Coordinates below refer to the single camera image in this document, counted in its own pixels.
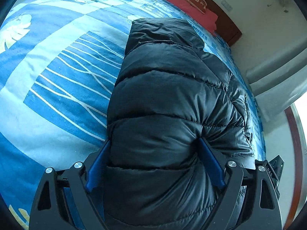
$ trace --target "blue bedsheet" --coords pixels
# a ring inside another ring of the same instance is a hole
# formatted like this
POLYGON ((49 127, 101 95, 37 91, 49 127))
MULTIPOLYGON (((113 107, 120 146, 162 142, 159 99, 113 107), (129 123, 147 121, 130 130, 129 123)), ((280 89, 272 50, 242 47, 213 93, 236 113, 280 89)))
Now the blue bedsheet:
POLYGON ((106 139, 106 112, 131 22, 186 19, 245 87, 255 158, 262 126, 228 45, 165 0, 27 0, 0 29, 0 193, 26 229, 46 167, 67 169, 106 139))

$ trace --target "black puffer jacket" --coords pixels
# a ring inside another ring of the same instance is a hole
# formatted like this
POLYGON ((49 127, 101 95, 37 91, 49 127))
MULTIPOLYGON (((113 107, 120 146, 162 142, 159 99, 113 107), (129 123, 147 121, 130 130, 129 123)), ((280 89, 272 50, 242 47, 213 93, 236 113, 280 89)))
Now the black puffer jacket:
MULTIPOLYGON (((111 230, 199 230, 217 200, 194 142, 254 168, 243 88, 185 20, 138 19, 108 108, 111 230)), ((238 199, 240 210, 244 190, 238 199)))

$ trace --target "metal screw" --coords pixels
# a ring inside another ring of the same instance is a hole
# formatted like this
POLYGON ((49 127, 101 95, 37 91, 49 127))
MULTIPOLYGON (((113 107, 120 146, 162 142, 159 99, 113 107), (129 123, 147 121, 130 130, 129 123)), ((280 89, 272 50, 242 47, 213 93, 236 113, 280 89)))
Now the metal screw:
POLYGON ((264 172, 264 171, 266 170, 266 168, 263 167, 263 166, 258 166, 258 169, 259 169, 261 172, 264 172))
POLYGON ((47 174, 49 174, 49 173, 51 173, 51 172, 52 172, 52 168, 46 169, 46 173, 47 173, 47 174))
POLYGON ((77 162, 77 163, 75 163, 74 167, 75 167, 76 169, 79 169, 79 168, 82 167, 82 163, 81 163, 81 162, 77 162))
POLYGON ((228 165, 233 168, 237 166, 237 164, 234 161, 229 161, 228 165))

